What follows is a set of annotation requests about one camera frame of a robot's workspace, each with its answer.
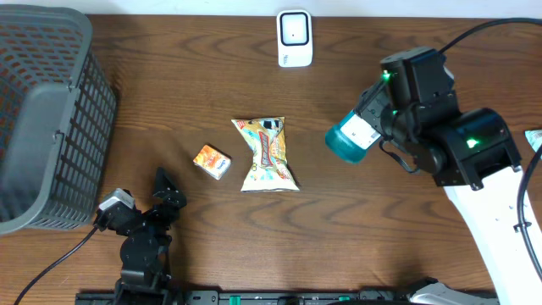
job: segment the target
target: white backdrop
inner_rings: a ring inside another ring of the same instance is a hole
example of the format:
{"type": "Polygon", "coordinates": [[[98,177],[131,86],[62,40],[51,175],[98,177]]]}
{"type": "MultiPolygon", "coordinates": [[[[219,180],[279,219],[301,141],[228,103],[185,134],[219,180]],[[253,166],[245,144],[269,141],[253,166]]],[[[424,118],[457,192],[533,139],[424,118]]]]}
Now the white backdrop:
{"type": "Polygon", "coordinates": [[[0,0],[75,8],[86,14],[272,16],[304,8],[314,16],[537,17],[542,0],[0,0]]]}

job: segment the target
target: basket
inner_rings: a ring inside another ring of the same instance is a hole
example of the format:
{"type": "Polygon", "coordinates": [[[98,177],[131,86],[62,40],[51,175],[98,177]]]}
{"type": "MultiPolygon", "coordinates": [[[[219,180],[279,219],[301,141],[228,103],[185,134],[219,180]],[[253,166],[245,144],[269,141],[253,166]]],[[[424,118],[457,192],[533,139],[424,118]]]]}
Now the basket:
{"type": "Polygon", "coordinates": [[[90,222],[117,101],[88,18],[0,5],[0,234],[90,222]]]}

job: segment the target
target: white rectangular gadget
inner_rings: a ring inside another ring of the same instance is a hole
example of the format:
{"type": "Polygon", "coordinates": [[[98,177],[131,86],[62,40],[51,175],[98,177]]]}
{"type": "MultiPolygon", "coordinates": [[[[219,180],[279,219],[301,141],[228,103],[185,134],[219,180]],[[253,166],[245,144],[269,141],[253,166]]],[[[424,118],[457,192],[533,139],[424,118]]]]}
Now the white rectangular gadget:
{"type": "Polygon", "coordinates": [[[311,15],[302,9],[277,16],[277,41],[281,67],[304,67],[312,62],[311,15]]]}

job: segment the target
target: wooden table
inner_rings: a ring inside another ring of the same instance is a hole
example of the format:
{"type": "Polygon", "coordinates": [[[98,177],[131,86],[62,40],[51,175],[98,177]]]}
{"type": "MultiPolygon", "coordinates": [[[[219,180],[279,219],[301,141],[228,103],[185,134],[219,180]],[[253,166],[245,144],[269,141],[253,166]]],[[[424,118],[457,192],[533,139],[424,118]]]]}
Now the wooden table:
{"type": "MultiPolygon", "coordinates": [[[[174,277],[224,290],[402,286],[430,275],[457,289],[492,289],[468,228],[429,175],[410,176],[378,148],[359,165],[338,159],[324,133],[379,77],[379,60],[442,47],[481,22],[464,19],[313,19],[312,65],[277,65],[275,18],[91,16],[93,51],[121,97],[101,197],[132,191],[152,202],[157,166],[189,203],[172,229],[174,277]],[[300,192],[242,194],[252,154],[233,118],[285,116],[300,192]],[[192,164],[206,143],[233,158],[216,181],[192,164]]],[[[462,110],[491,107],[513,131],[540,127],[540,28],[507,25],[449,52],[462,110]]],[[[539,170],[530,197],[542,216],[539,170]]],[[[90,230],[21,230],[0,238],[0,303],[90,230]]],[[[124,237],[96,234],[44,277],[24,303],[69,304],[119,278],[124,237]]]]}

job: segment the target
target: teal container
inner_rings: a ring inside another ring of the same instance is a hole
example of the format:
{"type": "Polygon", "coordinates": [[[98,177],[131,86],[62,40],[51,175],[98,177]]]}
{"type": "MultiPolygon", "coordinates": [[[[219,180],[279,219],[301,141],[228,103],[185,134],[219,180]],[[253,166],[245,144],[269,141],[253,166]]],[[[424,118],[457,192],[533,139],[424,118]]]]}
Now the teal container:
{"type": "Polygon", "coordinates": [[[351,111],[325,134],[325,144],[341,159],[358,164],[379,138],[369,123],[351,111]]]}

